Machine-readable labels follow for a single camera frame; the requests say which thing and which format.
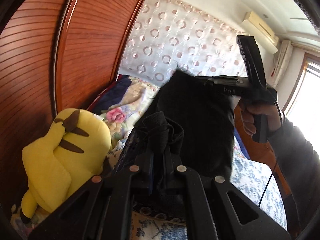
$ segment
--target hand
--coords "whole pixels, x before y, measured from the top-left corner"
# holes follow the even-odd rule
[[[252,136],[256,133],[257,128],[254,125],[255,114],[265,114],[268,117],[268,128],[270,132],[274,132],[281,127],[278,109],[275,105],[245,105],[243,99],[239,101],[241,109],[241,119],[244,131]]]

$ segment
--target bed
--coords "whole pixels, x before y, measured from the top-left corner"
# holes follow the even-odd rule
[[[99,114],[110,129],[112,150],[107,157],[111,169],[116,166],[135,122],[148,108],[158,90],[159,87],[140,78],[119,75],[118,80],[103,90],[89,106],[88,110]],[[246,150],[235,130],[230,181],[255,204],[258,204],[271,171],[267,165],[249,160],[243,152],[246,153]],[[274,178],[268,186],[260,207],[286,229],[284,206]],[[46,211],[38,207],[32,222],[24,225],[19,211],[19,207],[12,207],[11,225],[23,239],[27,239],[32,229],[48,216]],[[185,221],[157,212],[150,206],[134,203],[132,239],[161,240],[165,239],[164,237],[187,239]]]

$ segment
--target pikachu plush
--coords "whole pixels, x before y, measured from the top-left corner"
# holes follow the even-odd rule
[[[108,126],[86,110],[65,109],[48,133],[22,150],[29,190],[21,202],[27,223],[37,205],[53,212],[90,177],[100,174],[111,147]]]

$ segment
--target window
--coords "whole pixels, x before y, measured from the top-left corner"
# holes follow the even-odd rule
[[[305,57],[296,84],[291,103],[284,112],[320,154],[320,58]]]

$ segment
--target ceiling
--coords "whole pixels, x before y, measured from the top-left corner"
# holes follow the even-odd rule
[[[281,39],[320,47],[320,37],[293,0],[240,0],[251,8]]]

